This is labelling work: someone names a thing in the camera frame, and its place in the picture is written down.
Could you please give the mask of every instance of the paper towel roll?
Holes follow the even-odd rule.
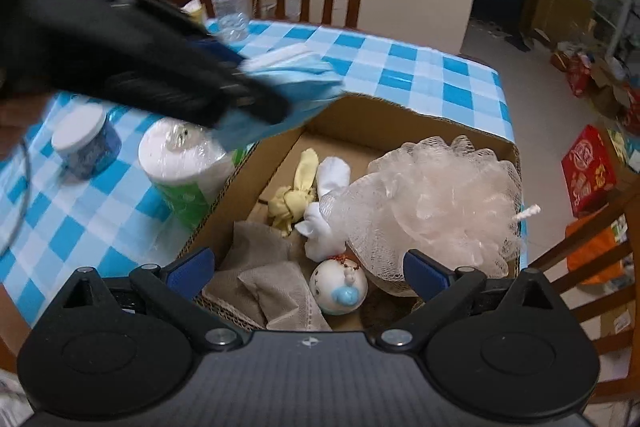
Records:
[[[191,229],[207,216],[234,170],[232,155],[206,130],[172,118],[162,118],[146,131],[138,159],[167,205]]]

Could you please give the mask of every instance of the orange bag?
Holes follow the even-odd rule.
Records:
[[[593,214],[589,214],[589,216],[581,217],[580,219],[569,223],[564,231],[564,237],[570,236],[596,214],[597,212],[594,212]],[[569,254],[566,258],[566,267],[569,271],[578,269],[580,266],[587,264],[597,256],[611,250],[615,245],[616,238],[613,234],[613,230],[611,230],[611,227],[607,227],[596,237],[591,239],[586,245],[583,245],[578,248],[578,250]],[[617,263],[613,263],[611,266],[607,266],[604,270],[593,277],[582,281],[581,284],[600,284],[611,279],[615,279],[615,277],[620,277],[622,274],[622,261],[618,261]]]

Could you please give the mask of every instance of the blue gripper pad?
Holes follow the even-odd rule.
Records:
[[[419,250],[409,250],[402,261],[404,280],[427,302],[446,290],[456,280],[456,274]]]
[[[212,279],[215,264],[213,252],[203,248],[162,268],[161,279],[178,295],[192,300]]]

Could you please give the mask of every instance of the table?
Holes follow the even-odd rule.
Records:
[[[256,21],[249,30],[249,37],[234,46],[247,57],[306,42],[344,77],[347,90],[513,140],[504,93],[491,68],[337,28]],[[190,233],[171,216],[138,164],[140,139],[158,116],[107,103],[122,139],[118,159],[88,182],[63,172],[50,145],[52,130],[84,102],[59,94],[27,136],[33,165],[30,207],[11,252],[0,259],[0,281],[29,324],[77,267],[95,266],[104,277],[119,277],[138,264],[164,265],[174,260]],[[0,245],[18,216],[24,192],[21,163],[16,155],[0,171]]]

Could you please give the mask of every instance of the blue face mask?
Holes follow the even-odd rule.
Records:
[[[304,44],[246,60],[240,69],[277,90],[289,100],[291,110],[289,116],[276,125],[264,123],[244,111],[229,111],[211,130],[212,136],[227,151],[300,127],[344,92],[341,77]]]

